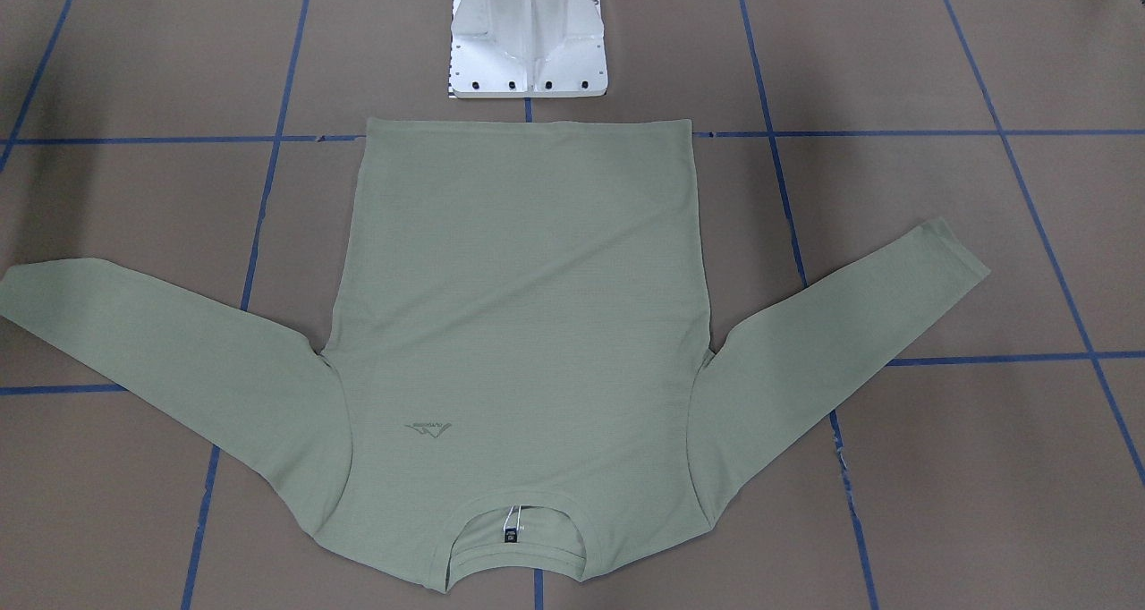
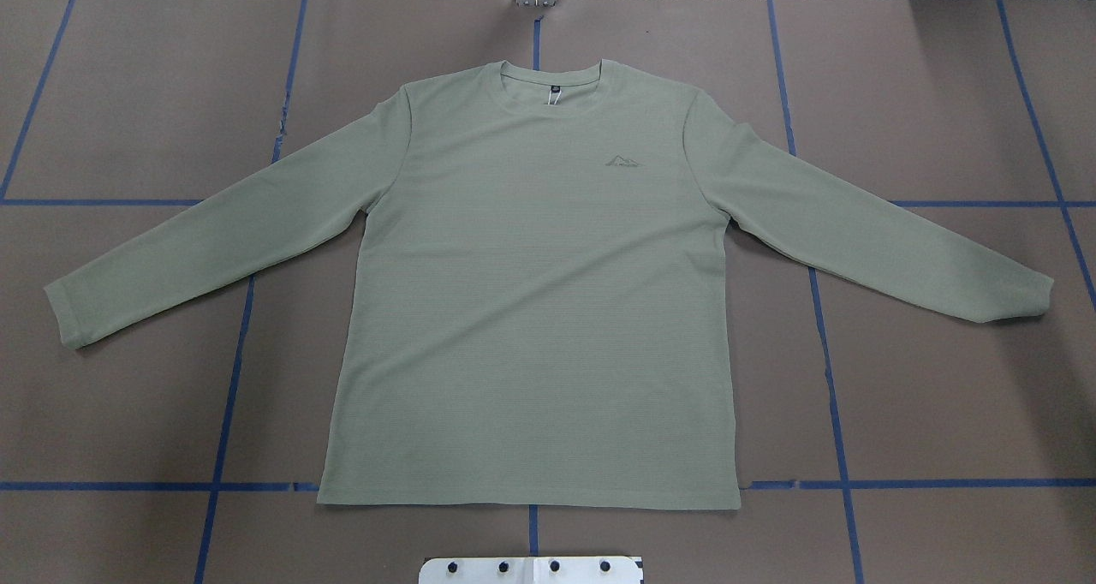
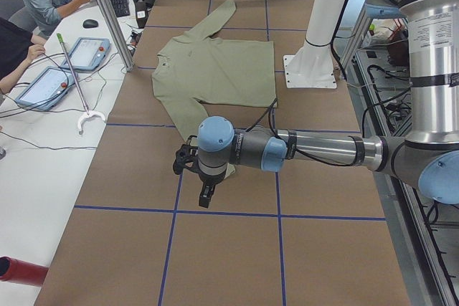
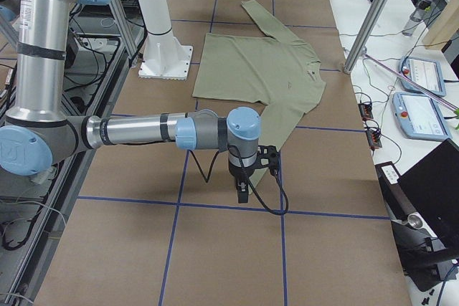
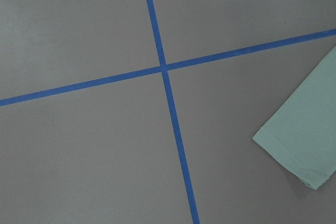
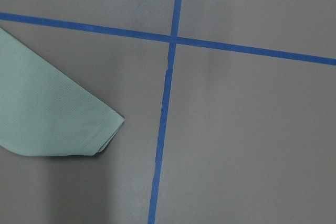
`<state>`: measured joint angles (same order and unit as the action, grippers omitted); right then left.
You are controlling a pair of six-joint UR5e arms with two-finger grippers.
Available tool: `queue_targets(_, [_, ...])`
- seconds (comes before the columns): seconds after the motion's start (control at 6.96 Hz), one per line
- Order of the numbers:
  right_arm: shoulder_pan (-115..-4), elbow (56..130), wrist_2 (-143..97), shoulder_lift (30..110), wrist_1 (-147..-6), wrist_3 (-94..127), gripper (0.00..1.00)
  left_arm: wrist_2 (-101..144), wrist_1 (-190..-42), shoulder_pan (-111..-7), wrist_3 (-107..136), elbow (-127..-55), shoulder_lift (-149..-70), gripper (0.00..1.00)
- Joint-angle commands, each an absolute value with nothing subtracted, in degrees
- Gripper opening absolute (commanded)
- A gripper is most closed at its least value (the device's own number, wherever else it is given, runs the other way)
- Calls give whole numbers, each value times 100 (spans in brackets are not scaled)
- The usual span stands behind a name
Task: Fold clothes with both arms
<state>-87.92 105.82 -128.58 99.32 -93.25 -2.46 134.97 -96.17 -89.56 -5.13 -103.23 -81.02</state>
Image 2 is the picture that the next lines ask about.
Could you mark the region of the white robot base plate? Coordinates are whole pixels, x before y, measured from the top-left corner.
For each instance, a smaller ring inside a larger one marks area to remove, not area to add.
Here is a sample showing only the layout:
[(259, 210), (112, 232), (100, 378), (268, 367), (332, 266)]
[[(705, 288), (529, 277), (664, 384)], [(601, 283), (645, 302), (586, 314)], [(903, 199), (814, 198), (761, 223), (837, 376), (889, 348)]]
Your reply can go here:
[(627, 556), (435, 557), (419, 583), (643, 583), (642, 560)]

